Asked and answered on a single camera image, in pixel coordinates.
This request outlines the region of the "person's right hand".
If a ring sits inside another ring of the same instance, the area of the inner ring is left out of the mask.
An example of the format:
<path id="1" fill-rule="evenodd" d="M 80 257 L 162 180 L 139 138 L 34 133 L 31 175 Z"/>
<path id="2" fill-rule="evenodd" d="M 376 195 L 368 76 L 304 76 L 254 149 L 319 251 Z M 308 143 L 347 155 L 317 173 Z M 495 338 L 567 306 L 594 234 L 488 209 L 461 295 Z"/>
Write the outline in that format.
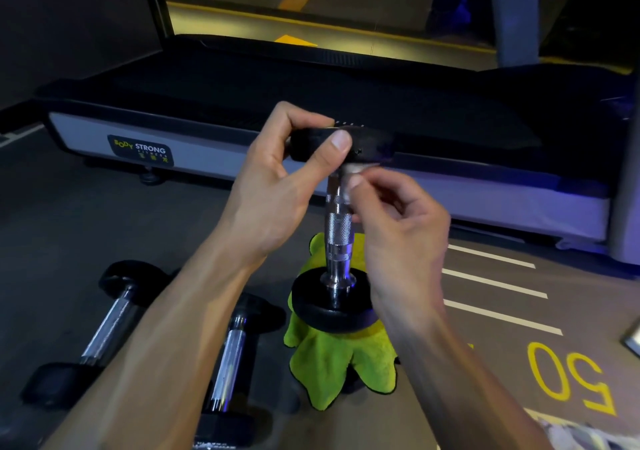
<path id="1" fill-rule="evenodd" d="M 388 331 L 444 317 L 442 269 L 451 218 L 412 177 L 382 167 L 360 173 L 396 194 L 396 215 L 357 215 L 375 312 Z"/>

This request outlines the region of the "person's left hand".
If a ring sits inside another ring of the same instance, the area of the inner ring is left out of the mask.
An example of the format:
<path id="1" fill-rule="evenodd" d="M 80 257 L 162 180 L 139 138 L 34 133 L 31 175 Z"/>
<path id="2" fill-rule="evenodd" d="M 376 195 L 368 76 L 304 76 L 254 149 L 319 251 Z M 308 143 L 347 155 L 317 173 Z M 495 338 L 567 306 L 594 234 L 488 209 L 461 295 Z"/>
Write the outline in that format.
<path id="1" fill-rule="evenodd" d="M 259 264 L 294 233 L 319 185 L 292 185 L 290 176 L 295 172 L 288 173 L 283 164 L 287 139 L 295 130 L 333 125 L 329 117 L 286 101 L 277 103 L 269 114 L 248 150 L 216 228 L 244 264 Z"/>

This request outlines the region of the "person's right forearm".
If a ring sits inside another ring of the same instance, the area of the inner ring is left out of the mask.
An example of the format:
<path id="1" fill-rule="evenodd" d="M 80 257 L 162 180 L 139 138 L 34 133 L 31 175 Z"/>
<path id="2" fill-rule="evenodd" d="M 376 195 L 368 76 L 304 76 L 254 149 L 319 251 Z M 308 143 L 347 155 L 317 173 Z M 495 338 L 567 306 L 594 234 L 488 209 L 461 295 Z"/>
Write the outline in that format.
<path id="1" fill-rule="evenodd" d="M 461 340 L 438 285 L 372 283 L 371 297 L 441 450 L 554 450 Z"/>

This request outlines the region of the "person's left forearm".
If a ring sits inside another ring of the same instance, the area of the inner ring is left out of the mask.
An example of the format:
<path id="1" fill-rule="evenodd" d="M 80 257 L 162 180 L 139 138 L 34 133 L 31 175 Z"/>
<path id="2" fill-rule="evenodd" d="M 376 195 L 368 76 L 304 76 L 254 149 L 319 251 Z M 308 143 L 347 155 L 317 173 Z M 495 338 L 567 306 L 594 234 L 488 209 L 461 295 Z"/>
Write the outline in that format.
<path id="1" fill-rule="evenodd" d="M 216 228 L 42 450 L 191 450 L 232 310 L 281 244 Z"/>

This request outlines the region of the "black and grey treadmill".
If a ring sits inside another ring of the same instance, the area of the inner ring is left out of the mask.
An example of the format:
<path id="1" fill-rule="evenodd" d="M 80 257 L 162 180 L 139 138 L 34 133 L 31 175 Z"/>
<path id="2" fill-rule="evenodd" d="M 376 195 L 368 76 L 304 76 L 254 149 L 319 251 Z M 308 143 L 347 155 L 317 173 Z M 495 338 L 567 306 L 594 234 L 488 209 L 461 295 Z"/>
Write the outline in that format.
<path id="1" fill-rule="evenodd" d="M 215 35 L 37 92 L 61 149 L 235 179 L 276 103 L 388 131 L 458 221 L 640 266 L 640 66 L 444 65 Z"/>

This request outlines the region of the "green microfibre cloth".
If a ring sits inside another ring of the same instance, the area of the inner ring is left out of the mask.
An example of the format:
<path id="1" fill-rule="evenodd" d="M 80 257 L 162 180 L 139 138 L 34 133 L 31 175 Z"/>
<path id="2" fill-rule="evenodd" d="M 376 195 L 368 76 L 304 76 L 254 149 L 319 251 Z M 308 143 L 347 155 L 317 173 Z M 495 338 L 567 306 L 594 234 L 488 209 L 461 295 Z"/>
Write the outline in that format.
<path id="1" fill-rule="evenodd" d="M 397 353 L 380 320 L 350 333 L 329 333 L 306 323 L 294 309 L 284 345 L 294 350 L 289 361 L 293 377 L 304 387 L 311 406 L 324 411 L 341 393 L 356 390 L 359 383 L 387 395 L 397 385 Z"/>

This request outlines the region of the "grey flat object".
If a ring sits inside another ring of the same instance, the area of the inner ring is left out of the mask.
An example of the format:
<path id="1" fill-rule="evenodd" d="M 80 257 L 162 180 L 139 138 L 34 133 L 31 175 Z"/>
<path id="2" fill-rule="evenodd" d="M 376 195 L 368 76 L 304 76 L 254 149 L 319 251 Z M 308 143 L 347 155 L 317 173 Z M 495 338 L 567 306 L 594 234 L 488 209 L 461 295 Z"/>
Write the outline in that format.
<path id="1" fill-rule="evenodd" d="M 620 343 L 640 359 L 640 316 L 625 330 Z"/>

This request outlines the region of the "white crumpled cloth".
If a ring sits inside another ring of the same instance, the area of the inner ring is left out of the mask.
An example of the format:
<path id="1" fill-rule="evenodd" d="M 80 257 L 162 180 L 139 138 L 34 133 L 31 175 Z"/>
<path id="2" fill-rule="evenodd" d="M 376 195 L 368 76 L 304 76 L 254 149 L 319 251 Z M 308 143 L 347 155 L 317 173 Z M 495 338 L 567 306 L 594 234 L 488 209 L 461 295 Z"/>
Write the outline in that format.
<path id="1" fill-rule="evenodd" d="M 528 414 L 544 429 L 554 450 L 640 450 L 640 435 L 614 435 L 532 410 Z"/>

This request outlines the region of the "grey upright post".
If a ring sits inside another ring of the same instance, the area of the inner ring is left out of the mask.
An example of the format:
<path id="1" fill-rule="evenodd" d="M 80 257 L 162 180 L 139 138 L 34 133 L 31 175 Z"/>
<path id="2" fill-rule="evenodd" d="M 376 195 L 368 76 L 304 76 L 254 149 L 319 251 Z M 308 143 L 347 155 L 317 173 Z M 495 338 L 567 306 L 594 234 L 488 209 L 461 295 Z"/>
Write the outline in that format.
<path id="1" fill-rule="evenodd" d="M 539 61 L 539 0 L 492 0 L 499 67 Z"/>

